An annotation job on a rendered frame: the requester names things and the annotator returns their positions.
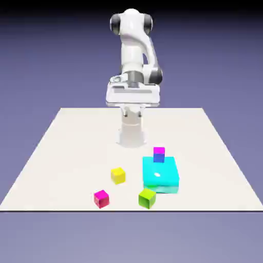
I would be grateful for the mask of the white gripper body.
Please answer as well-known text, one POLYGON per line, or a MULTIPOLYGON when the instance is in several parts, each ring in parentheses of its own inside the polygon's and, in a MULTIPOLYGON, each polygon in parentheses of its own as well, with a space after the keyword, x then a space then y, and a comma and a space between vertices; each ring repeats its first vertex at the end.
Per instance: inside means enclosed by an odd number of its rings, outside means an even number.
POLYGON ((160 86, 137 83, 136 87, 127 82, 109 82, 106 92, 106 104, 110 107, 139 105, 157 107, 160 103, 160 86))

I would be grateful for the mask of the small purple cube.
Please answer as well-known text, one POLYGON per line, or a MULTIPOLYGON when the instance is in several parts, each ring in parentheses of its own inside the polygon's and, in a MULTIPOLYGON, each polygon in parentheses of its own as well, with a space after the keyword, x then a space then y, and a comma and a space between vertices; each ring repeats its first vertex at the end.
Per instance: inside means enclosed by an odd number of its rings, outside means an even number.
POLYGON ((154 147, 154 162, 163 163, 165 160, 165 147, 154 147))

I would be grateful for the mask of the small yellow cube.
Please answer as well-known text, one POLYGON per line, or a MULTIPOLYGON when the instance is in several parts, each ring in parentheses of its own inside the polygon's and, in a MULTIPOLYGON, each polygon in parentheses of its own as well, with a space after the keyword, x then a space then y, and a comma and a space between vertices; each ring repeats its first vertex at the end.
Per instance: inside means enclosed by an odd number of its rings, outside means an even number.
POLYGON ((111 179, 115 184, 120 184, 125 182, 126 175, 123 168, 118 167, 111 170, 111 179))

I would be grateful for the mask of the small green cube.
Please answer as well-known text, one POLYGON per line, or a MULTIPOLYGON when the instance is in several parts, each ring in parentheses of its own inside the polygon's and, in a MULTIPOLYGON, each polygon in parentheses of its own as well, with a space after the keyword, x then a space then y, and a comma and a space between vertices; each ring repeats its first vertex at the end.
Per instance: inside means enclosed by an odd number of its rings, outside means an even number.
POLYGON ((156 201, 156 192, 144 188, 143 191, 139 194, 138 203, 140 206, 150 209, 156 201))

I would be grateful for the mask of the small pink cube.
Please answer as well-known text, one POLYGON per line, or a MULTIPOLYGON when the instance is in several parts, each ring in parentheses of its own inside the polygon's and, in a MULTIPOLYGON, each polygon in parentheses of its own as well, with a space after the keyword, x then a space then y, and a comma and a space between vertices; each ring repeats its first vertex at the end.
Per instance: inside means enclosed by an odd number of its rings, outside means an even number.
POLYGON ((94 202, 101 209, 109 205, 109 195, 104 190, 98 191, 94 193, 94 202))

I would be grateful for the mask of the large cyan box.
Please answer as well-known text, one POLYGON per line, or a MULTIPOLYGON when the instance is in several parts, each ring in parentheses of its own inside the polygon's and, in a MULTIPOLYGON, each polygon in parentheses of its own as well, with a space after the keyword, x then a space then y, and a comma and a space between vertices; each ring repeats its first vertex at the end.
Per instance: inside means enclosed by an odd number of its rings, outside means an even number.
POLYGON ((179 190, 180 178, 174 157, 165 157, 164 162, 143 157, 142 176, 144 188, 156 193, 176 194, 179 190))

